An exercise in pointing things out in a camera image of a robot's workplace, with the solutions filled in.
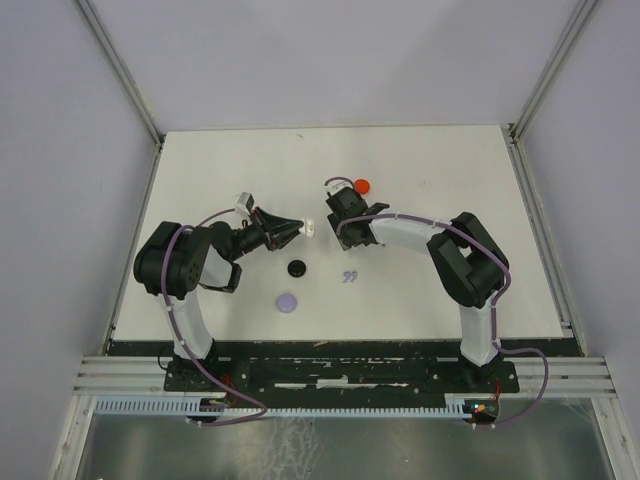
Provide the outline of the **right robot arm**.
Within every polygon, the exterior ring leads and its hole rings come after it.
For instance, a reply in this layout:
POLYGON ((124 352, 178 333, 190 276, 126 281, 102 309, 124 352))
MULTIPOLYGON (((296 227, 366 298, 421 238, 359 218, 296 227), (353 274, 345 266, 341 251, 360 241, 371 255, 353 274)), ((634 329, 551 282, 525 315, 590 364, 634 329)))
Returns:
POLYGON ((367 204, 345 181, 326 192, 328 221, 343 249, 395 246, 431 258, 444 290, 459 306, 460 382, 472 391, 491 384, 503 358, 496 303, 511 275, 506 256, 480 220, 469 212, 449 222, 392 213, 387 204, 367 204))

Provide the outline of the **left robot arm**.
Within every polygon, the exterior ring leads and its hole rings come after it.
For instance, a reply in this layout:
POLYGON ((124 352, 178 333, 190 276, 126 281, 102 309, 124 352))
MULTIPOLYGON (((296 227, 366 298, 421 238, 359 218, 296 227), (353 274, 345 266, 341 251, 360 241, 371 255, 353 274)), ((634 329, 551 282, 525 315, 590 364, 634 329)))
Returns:
POLYGON ((215 215, 197 226, 163 221, 140 248, 134 278, 162 307, 174 355, 192 360, 186 376, 198 389, 212 389, 221 378, 220 364, 209 358, 214 339, 204 322, 198 290, 235 292, 242 275, 240 258, 261 247, 281 250, 310 225, 252 207, 239 228, 215 215))

